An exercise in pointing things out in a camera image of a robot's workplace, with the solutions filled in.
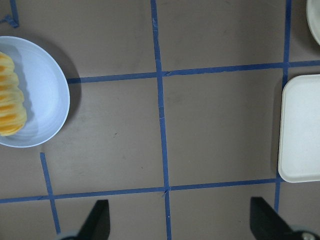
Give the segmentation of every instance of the plate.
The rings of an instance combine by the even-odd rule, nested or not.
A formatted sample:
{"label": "plate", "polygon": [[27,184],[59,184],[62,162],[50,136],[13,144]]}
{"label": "plate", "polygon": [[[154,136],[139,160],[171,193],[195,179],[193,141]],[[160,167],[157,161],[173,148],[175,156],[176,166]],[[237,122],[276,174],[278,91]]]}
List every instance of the plate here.
{"label": "plate", "polygon": [[294,77],[283,90],[278,171],[290,183],[320,181],[320,74]]}
{"label": "plate", "polygon": [[320,45],[320,1],[319,0],[307,1],[306,19],[314,39]]}
{"label": "plate", "polygon": [[0,136],[0,144],[16,148],[42,144],[66,121],[70,107],[66,77],[45,50],[23,38],[0,36],[0,51],[15,64],[27,114],[24,127],[14,135]]}

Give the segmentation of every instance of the black object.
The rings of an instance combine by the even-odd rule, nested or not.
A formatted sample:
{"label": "black object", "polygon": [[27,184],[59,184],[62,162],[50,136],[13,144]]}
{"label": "black object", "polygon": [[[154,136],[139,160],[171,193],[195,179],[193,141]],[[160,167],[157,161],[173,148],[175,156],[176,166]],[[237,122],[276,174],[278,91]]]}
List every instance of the black object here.
{"label": "black object", "polygon": [[320,240],[309,231],[293,231],[262,198],[250,202],[250,229],[256,240]]}
{"label": "black object", "polygon": [[96,201],[77,236],[62,240],[107,240],[110,234],[110,214],[108,200]]}

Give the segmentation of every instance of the white bowl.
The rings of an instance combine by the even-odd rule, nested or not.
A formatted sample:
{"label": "white bowl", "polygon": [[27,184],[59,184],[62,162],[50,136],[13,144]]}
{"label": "white bowl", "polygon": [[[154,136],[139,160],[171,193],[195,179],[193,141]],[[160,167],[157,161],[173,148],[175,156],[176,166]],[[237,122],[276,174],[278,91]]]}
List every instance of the white bowl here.
{"label": "white bowl", "polygon": [[306,19],[312,36],[320,45],[320,0],[307,1]]}
{"label": "white bowl", "polygon": [[66,77],[45,50],[28,40],[0,36],[0,52],[9,55],[15,64],[27,113],[24,127],[12,136],[0,136],[0,144],[15,148],[42,144],[66,121],[70,107]]}

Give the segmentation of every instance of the bread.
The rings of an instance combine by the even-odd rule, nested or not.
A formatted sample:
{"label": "bread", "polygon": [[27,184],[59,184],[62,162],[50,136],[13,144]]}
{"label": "bread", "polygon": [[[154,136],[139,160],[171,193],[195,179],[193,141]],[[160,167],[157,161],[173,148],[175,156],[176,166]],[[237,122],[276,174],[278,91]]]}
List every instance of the bread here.
{"label": "bread", "polygon": [[14,72],[11,57],[0,52],[0,135],[10,136],[22,129],[27,121],[23,106],[23,92],[18,88],[19,79]]}

